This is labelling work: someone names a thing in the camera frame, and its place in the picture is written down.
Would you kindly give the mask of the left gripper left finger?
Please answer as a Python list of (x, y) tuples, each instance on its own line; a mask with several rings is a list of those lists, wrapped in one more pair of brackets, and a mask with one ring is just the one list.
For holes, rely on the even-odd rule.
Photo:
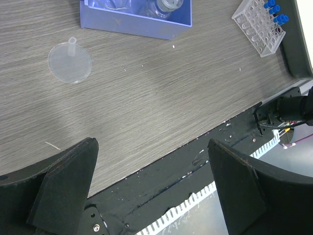
[(99, 145), (86, 138), (68, 149), (0, 177), (2, 235), (75, 235)]

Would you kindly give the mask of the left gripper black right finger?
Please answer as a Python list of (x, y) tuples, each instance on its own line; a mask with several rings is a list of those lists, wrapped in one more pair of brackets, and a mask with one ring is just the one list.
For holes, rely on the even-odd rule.
[(313, 179), (211, 139), (208, 155), (230, 235), (311, 235)]

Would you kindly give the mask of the clear plastic tube rack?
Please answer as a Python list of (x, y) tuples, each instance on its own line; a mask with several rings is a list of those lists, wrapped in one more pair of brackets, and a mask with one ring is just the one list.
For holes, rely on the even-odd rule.
[(275, 54), (286, 32), (264, 8), (267, 0), (244, 0), (231, 17), (246, 35), (261, 57)]

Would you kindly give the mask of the blue-capped test tube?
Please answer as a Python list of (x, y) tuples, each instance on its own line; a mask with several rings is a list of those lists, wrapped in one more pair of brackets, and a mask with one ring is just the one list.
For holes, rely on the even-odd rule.
[(275, 0), (268, 0), (264, 3), (264, 8), (269, 9), (275, 6)]
[(273, 22), (274, 23), (278, 23), (280, 21), (280, 15), (276, 16), (274, 19), (273, 19)]
[(269, 9), (269, 14), (275, 14), (275, 13), (277, 13), (277, 12), (279, 12), (280, 11), (280, 5), (274, 5), (272, 8), (270, 8)]
[(287, 15), (280, 15), (279, 25), (283, 25), (289, 21), (289, 17)]

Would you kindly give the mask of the glass beaker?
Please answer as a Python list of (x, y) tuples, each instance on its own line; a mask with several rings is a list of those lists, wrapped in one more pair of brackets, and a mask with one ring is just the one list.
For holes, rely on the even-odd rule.
[(132, 4), (131, 0), (97, 0), (96, 2), (109, 10), (127, 10)]

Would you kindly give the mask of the purple-blue plastic bin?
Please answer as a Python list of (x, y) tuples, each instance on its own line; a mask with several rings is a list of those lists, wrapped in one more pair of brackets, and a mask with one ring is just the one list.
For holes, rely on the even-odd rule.
[(172, 40), (192, 27), (192, 2), (185, 0), (168, 20), (159, 20), (105, 9), (95, 0), (81, 0), (80, 25), (82, 28)]

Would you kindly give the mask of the small glass bottle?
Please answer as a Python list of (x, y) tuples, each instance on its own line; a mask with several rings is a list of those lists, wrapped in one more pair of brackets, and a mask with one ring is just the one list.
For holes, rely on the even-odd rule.
[(183, 5), (184, 0), (147, 0), (139, 9), (138, 15), (167, 20), (171, 13)]

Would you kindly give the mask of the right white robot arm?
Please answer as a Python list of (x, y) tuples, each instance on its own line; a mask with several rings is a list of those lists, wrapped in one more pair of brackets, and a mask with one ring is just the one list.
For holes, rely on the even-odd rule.
[(277, 103), (278, 117), (283, 121), (302, 121), (313, 125), (313, 88), (306, 96), (281, 99)]

